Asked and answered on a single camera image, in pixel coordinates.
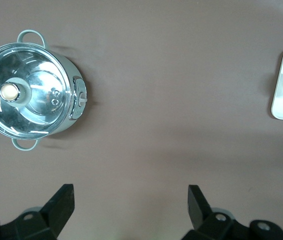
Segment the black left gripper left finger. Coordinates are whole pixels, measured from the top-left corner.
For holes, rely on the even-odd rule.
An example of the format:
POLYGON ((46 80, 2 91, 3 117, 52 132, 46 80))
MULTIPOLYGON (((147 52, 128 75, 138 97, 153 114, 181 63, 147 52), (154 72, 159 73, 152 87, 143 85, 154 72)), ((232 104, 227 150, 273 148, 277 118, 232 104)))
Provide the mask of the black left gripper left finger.
POLYGON ((0 240, 56 240, 75 210, 73 184, 64 184, 40 210, 0 225, 0 240))

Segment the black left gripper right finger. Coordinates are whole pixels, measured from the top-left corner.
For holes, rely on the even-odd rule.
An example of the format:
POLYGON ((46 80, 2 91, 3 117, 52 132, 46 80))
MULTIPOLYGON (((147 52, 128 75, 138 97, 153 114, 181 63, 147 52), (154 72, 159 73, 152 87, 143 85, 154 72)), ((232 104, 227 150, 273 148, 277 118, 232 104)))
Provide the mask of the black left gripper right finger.
POLYGON ((244 226, 220 210, 213 210, 198 185, 189 185, 188 214, 193 226, 184 240, 283 240, 283 230, 267 220, 244 226))

